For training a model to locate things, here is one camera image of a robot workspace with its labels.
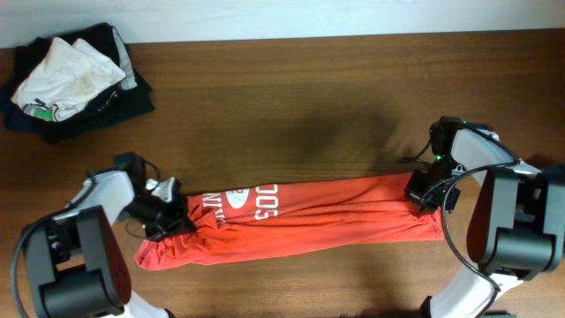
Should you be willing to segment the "orange t-shirt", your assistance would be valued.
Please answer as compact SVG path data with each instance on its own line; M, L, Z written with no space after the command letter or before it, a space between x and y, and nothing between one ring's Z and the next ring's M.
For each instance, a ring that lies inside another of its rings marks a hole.
M408 173L269 184L190 196L197 230L144 241L134 256L146 270L254 261L329 248L444 238L439 213L422 215L404 196Z

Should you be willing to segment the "dark blue-grey garment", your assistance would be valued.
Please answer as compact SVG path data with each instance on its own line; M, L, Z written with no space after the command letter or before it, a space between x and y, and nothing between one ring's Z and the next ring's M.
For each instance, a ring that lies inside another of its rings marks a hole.
M563 163L548 166L542 170L548 184L564 186L565 166Z

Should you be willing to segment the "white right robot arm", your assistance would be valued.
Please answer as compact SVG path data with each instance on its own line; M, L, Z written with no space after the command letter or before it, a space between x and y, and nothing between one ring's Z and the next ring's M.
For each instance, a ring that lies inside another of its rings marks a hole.
M564 167L543 170L504 145L489 126L456 117L431 124L425 146L435 156L413 173L405 196L418 213L437 212L441 228L467 177L480 192L462 254L446 242L462 267L439 293L429 296L420 317L488 317L505 292L558 268L564 257Z

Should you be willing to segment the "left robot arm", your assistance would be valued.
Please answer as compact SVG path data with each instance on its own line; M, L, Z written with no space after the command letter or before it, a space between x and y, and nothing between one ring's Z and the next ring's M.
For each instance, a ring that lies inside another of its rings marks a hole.
M112 167L89 172L63 209L22 231L13 257L26 261L37 316L174 317L133 290L112 230L117 221L134 220L139 238L153 243L196 231L180 181L150 178L151 165L133 152L117 155Z

